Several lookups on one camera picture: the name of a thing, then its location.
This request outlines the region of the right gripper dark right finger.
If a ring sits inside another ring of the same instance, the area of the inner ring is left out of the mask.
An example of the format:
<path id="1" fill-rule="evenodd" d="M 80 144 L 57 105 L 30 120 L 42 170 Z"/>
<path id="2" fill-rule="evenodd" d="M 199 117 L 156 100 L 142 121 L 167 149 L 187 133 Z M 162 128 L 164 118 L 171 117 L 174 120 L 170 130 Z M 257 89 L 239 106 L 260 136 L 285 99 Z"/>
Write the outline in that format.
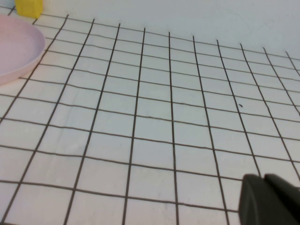
<path id="1" fill-rule="evenodd" d="M 300 205 L 300 190 L 294 185 L 275 174 L 266 174 L 264 179 L 285 206 Z"/>

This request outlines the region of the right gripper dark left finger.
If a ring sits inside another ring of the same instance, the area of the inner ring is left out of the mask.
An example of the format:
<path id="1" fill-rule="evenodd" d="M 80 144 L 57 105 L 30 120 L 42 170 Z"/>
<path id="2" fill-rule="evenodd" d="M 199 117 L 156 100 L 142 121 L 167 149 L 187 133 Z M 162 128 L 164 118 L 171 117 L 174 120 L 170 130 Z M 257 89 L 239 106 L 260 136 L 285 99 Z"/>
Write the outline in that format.
<path id="1" fill-rule="evenodd" d="M 238 213 L 242 225 L 300 223 L 300 206 L 285 206 L 266 180 L 254 174 L 243 177 Z"/>

